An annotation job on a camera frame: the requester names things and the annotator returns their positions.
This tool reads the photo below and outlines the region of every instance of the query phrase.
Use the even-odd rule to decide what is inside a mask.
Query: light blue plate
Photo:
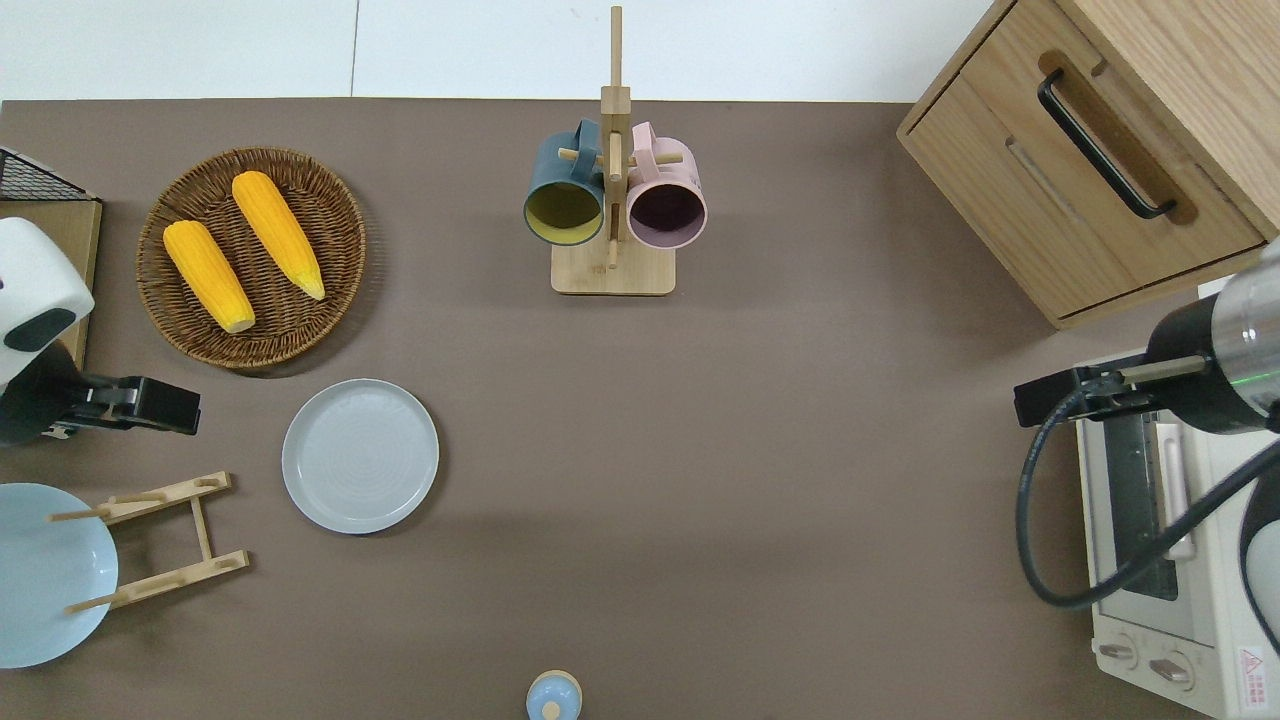
[[[413,511],[435,482],[440,438],[408,391],[358,378],[329,386],[289,423],[284,487],[303,515],[338,533],[376,533]]]
[[[76,496],[33,483],[0,484],[0,667],[28,667],[78,646],[108,606],[63,609],[115,592],[119,561],[97,518],[50,523],[87,510]]]

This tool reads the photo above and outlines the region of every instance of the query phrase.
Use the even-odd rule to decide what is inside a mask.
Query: drawer
[[[1042,83],[1057,70],[1061,77],[1053,82],[1052,95],[1064,111],[1143,202],[1158,206],[1174,201],[1172,210],[1155,218],[1137,215],[1085,159],[1038,97]],[[1016,3],[959,77],[1007,128],[1010,142],[1020,149],[1029,177],[1043,193],[1105,242],[1111,261],[1132,278],[1130,290],[1268,240],[1052,1]],[[1068,265],[1088,259],[1055,255],[1050,261]]]
[[[1135,279],[1093,229],[1046,191],[1025,150],[961,76],[904,142],[1051,319],[1130,291]]]

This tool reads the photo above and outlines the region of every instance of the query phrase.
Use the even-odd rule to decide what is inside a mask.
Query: gray plate
[[[422,404],[384,380],[353,379],[308,400],[280,452],[298,510],[338,533],[375,533],[413,511],[435,482],[440,442]]]

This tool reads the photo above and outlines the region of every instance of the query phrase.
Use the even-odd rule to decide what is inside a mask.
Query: wire basket
[[[324,278],[324,300],[289,282],[232,197],[232,179],[246,170],[270,177],[302,225]],[[164,249],[164,229],[198,220],[218,241],[257,318],[229,334],[204,309]],[[347,186],[315,159],[293,150],[229,150],[174,181],[147,215],[138,240],[137,282],[142,304],[170,345],[202,363],[232,370],[260,369],[314,347],[351,307],[365,272],[365,220]]]
[[[0,200],[97,200],[91,192],[54,174],[40,163],[0,147]]]

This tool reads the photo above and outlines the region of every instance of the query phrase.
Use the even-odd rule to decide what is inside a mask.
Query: white robot part
[[[23,218],[0,219],[0,386],[92,309],[84,281],[47,234]]]

